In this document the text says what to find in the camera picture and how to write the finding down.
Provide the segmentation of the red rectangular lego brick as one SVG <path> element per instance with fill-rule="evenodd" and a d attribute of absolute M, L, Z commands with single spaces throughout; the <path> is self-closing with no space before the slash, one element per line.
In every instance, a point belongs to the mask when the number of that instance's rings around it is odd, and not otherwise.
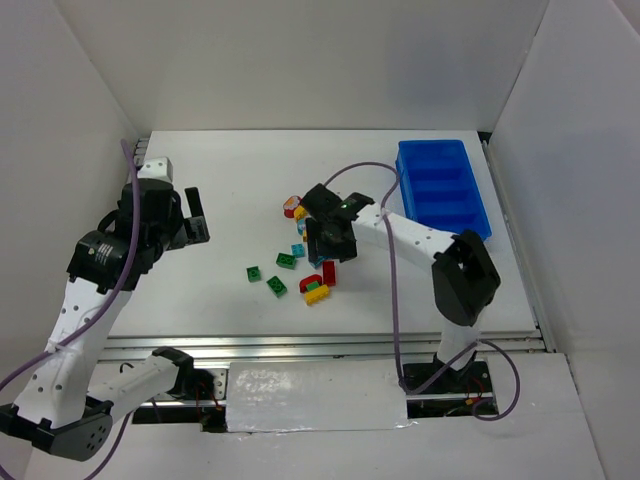
<path fill-rule="evenodd" d="M 323 283 L 334 287 L 337 283 L 336 264 L 334 260 L 326 260 L 322 263 Z"/>

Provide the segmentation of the red arch lego brick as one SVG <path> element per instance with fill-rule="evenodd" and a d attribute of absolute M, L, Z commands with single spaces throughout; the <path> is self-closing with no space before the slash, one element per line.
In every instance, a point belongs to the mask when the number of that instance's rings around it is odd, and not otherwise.
<path fill-rule="evenodd" d="M 319 282 L 320 286 L 323 284 L 323 278 L 322 278 L 322 276 L 320 274 L 312 274 L 312 275 L 309 275 L 307 277 L 304 277 L 303 279 L 301 279 L 299 281 L 299 292 L 301 294 L 307 293 L 307 291 L 306 291 L 307 285 L 312 283 L 312 282 L 314 282 L 314 281 Z"/>

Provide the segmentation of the teal rectangular lego brick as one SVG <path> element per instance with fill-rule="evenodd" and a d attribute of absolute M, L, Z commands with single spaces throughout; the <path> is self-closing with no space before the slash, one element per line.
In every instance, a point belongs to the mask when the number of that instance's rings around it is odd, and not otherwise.
<path fill-rule="evenodd" d="M 310 265 L 311 265 L 314 269 L 317 269 L 317 268 L 319 268 L 319 267 L 322 265 L 322 263 L 323 263 L 325 260 L 326 260 L 326 258 L 325 258 L 325 257 L 323 257 L 323 256 L 318 256 L 318 257 L 310 258 L 310 259 L 309 259 L 309 263 L 310 263 Z"/>

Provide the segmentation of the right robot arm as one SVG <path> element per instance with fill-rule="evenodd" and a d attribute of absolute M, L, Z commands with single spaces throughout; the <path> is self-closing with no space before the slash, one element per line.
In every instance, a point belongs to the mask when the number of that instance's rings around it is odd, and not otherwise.
<path fill-rule="evenodd" d="M 436 230 L 399 216 L 372 198 L 352 193 L 342 199 L 318 184 L 302 197 L 309 258 L 346 262 L 364 243 L 389 253 L 393 350 L 400 385 L 409 389 L 400 351 L 399 258 L 431 276 L 434 304 L 445 324 L 434 362 L 436 376 L 461 377 L 476 357 L 476 323 L 491 304 L 501 278 L 482 238 L 472 230 Z"/>

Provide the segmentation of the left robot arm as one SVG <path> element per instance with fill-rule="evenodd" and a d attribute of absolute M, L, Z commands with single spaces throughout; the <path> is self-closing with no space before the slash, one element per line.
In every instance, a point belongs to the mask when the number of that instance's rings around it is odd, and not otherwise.
<path fill-rule="evenodd" d="M 168 251 L 208 242 L 199 191 L 171 183 L 127 183 L 116 209 L 76 244 L 64 301 L 45 350 L 29 362 L 25 389 L 1 408 L 3 433 L 50 455 L 84 462 L 106 443 L 113 425 L 158 395 L 212 397 L 215 377 L 173 347 L 92 384 L 110 331 L 141 277 Z"/>

